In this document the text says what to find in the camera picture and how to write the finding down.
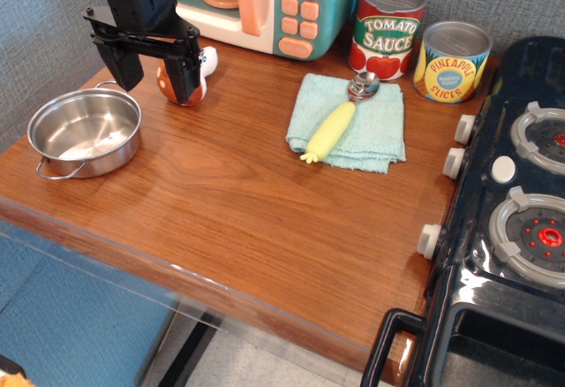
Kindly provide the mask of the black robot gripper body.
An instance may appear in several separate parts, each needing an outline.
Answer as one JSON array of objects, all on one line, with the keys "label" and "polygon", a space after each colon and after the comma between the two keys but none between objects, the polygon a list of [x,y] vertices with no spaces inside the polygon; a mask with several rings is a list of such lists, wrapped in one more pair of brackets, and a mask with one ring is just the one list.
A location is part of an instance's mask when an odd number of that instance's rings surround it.
[{"label": "black robot gripper body", "polygon": [[197,27],[177,15],[177,0],[106,0],[88,8],[93,39],[117,42],[138,55],[199,57]]}]

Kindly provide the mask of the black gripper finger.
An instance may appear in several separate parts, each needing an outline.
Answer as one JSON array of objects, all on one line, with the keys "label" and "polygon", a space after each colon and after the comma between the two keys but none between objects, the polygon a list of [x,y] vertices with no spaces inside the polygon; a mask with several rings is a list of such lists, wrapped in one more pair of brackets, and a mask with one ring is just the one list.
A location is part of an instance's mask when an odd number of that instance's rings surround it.
[{"label": "black gripper finger", "polygon": [[200,61],[198,57],[173,57],[164,59],[175,96],[179,101],[186,100],[200,84]]},{"label": "black gripper finger", "polygon": [[117,42],[105,43],[95,40],[94,45],[103,63],[123,90],[129,92],[142,81],[144,72],[137,52]]}]

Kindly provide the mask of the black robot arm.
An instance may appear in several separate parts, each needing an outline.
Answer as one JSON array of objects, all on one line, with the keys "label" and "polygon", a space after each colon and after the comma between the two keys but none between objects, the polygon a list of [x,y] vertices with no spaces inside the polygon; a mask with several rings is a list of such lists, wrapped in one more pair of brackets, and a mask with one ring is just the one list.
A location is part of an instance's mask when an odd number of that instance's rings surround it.
[{"label": "black robot arm", "polygon": [[143,79],[141,55],[160,58],[172,87],[169,99],[194,105],[204,97],[200,69],[200,31],[177,14],[177,0],[106,0],[88,7],[83,18],[102,61],[117,84],[134,89]]}]

